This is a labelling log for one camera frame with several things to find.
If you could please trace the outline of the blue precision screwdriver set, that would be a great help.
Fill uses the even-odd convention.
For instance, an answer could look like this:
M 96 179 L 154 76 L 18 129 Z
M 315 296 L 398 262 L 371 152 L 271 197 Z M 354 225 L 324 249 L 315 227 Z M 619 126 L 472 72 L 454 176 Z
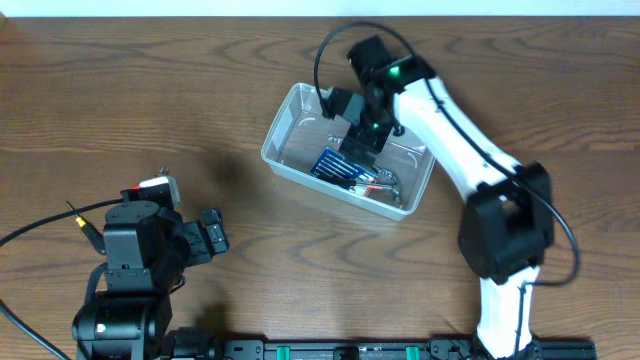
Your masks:
M 310 172 L 316 177 L 329 176 L 345 180 L 374 182 L 377 174 L 365 167 L 349 161 L 345 156 L 331 147 L 326 147 Z

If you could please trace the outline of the small claw hammer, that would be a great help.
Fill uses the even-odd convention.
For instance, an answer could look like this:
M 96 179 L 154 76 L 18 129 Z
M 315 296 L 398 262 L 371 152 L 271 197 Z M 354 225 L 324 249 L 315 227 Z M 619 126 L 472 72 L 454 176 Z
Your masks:
M 357 179 L 346 179 L 329 175 L 318 175 L 317 179 L 347 190 L 362 190 L 364 195 L 369 194 L 371 191 L 384 191 L 392 196 L 394 204 L 402 203 L 400 186 L 397 184 L 385 184 Z

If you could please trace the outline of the clear plastic container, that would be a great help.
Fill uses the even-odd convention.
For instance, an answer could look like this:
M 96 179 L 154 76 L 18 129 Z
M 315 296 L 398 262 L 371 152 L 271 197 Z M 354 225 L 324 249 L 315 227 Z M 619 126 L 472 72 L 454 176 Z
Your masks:
M 378 167 L 393 171 L 400 186 L 401 204 L 384 191 L 353 191 L 317 179 L 310 170 L 326 147 L 328 135 L 344 138 L 349 122 L 322 117 L 318 95 L 310 84 L 296 83 L 284 98 L 265 138 L 261 156 L 272 171 L 352 205 L 400 221 L 419 205 L 435 165 L 435 158 L 412 133 L 388 138 L 376 157 Z

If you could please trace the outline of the red handled cutting pliers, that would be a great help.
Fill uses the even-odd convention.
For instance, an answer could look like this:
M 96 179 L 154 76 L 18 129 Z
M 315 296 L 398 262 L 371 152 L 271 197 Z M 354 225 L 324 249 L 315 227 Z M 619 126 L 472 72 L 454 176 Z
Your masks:
M 168 179 L 168 169 L 162 167 L 152 178 L 143 180 L 140 183 L 131 187 L 131 190 L 140 190 L 146 188 L 153 188 L 157 186 L 168 185 L 170 180 Z

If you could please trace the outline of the silver combination wrench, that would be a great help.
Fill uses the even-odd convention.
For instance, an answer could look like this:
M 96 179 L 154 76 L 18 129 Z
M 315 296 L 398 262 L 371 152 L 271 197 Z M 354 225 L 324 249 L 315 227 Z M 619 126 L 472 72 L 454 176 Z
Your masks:
M 355 153 L 348 152 L 343 149 L 343 138 L 336 137 L 334 134 L 328 135 L 328 142 L 330 143 L 331 148 L 338 151 L 341 155 L 345 156 L 349 161 L 354 162 L 358 165 L 365 167 L 368 170 L 373 171 L 377 174 L 377 179 L 374 182 L 377 183 L 385 183 L 385 184 L 398 184 L 399 180 L 396 174 L 385 168 L 378 167 L 374 161 L 375 159 L 372 156 L 369 156 L 367 153 L 363 153 L 363 158 L 360 159 L 360 153 L 356 151 Z

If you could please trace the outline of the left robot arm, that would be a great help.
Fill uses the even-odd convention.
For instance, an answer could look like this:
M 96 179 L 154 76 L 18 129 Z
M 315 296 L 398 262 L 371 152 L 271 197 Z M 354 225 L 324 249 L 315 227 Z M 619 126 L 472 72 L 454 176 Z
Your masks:
M 219 359 L 221 345 L 193 328 L 170 330 L 170 296 L 186 268 L 229 249 L 222 215 L 185 222 L 171 208 L 130 201 L 106 214 L 107 261 L 95 269 L 106 288 L 88 288 L 72 335 L 80 359 Z

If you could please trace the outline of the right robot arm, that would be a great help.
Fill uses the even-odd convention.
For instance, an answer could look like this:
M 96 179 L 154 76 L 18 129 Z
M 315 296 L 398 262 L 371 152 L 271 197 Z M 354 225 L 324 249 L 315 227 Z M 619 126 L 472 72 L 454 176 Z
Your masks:
M 405 132 L 427 147 L 464 202 L 458 244 L 480 279 L 480 347 L 492 359 L 523 354 L 532 341 L 529 289 L 554 241 L 547 171 L 495 146 L 415 52 L 395 58 L 373 36 L 347 59 L 364 92 L 334 89 L 325 101 L 351 123 L 341 153 L 371 167 L 388 137 Z

